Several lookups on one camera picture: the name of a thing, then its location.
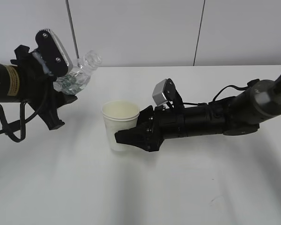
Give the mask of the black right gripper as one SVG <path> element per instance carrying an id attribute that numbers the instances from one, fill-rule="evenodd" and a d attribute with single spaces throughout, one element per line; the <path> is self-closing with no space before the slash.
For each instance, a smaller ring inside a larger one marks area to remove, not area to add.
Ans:
<path id="1" fill-rule="evenodd" d="M 115 133 L 117 143 L 138 147 L 147 152 L 159 151 L 165 139 L 185 137 L 185 116 L 173 109 L 149 105 L 137 119 L 137 126 Z"/>

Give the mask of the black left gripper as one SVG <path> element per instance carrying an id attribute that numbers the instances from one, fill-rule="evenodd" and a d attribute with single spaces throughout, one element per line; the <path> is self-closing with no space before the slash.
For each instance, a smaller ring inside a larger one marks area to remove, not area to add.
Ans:
<path id="1" fill-rule="evenodd" d="M 59 119 L 57 109 L 73 103 L 78 97 L 54 90 L 53 82 L 57 77 L 49 71 L 37 48 L 31 51 L 28 46 L 19 45 L 14 52 L 15 59 L 10 62 L 18 73 L 19 90 L 10 101 L 27 101 L 35 110 L 40 107 L 38 116 L 48 129 L 59 129 L 65 123 Z"/>

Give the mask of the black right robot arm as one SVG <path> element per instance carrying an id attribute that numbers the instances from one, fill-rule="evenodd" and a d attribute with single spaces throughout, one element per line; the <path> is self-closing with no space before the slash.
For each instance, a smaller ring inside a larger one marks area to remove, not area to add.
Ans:
<path id="1" fill-rule="evenodd" d="M 136 126 L 117 131 L 115 140 L 154 152 L 166 139 L 251 134 L 258 131 L 262 122 L 281 115 L 281 75 L 274 81 L 252 80 L 237 90 L 237 96 L 185 103 L 174 82 L 164 79 L 153 91 L 156 107 L 142 110 Z"/>

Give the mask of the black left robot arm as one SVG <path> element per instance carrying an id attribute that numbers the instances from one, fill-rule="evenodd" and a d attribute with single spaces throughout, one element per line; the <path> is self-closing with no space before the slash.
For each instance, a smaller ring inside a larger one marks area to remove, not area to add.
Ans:
<path id="1" fill-rule="evenodd" d="M 57 110 L 77 100 L 76 95 L 64 94 L 53 87 L 58 78 L 63 78 L 70 63 L 55 44 L 39 44 L 31 51 L 19 45 L 15 59 L 9 65 L 0 64 L 0 134 L 24 133 L 26 124 L 39 116 L 49 130 L 64 125 Z M 19 103 L 19 119 L 8 122 L 1 103 Z"/>

